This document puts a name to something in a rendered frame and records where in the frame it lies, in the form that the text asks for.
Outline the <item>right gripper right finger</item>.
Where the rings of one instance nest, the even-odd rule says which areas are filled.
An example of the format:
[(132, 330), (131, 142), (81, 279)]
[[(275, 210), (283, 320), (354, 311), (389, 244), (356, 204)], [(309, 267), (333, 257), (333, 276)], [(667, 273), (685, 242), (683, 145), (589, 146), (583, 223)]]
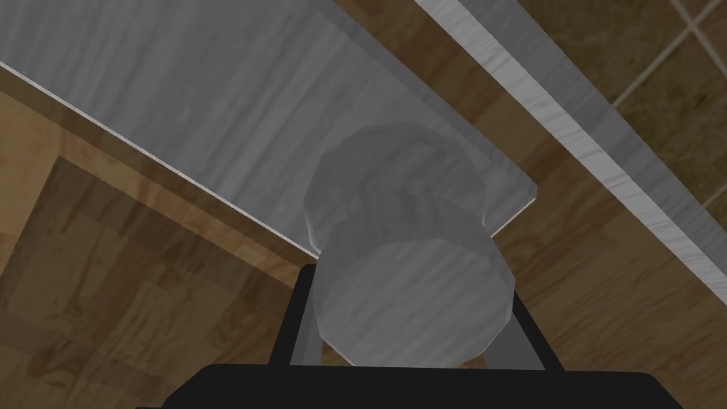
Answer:
[(517, 293), (505, 325), (484, 349), (488, 369), (563, 371), (564, 366)]

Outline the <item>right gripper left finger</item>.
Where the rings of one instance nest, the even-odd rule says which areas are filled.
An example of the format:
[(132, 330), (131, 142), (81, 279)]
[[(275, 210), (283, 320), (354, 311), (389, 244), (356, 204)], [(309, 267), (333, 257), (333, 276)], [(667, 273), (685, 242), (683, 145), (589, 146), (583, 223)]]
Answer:
[(320, 366), (322, 338), (312, 301), (316, 265), (304, 265), (297, 277), (283, 322), (268, 360), (271, 366)]

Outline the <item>grey door leaf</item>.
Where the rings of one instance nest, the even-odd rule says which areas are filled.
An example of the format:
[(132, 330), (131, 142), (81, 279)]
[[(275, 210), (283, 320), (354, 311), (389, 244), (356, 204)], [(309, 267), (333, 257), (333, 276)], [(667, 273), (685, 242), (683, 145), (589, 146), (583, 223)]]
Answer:
[(497, 234), (535, 183), (334, 0), (0, 0), (0, 65), (309, 254), (303, 196), (365, 126), (459, 143)]

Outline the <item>grey round door knob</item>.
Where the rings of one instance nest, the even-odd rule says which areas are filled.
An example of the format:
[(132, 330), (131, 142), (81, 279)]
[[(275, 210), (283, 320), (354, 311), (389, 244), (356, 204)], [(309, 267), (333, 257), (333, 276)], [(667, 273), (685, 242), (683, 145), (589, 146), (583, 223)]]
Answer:
[(327, 151), (303, 202), (321, 338), (353, 366), (481, 355), (515, 292), (485, 199), (461, 145), (416, 123), (366, 126)]

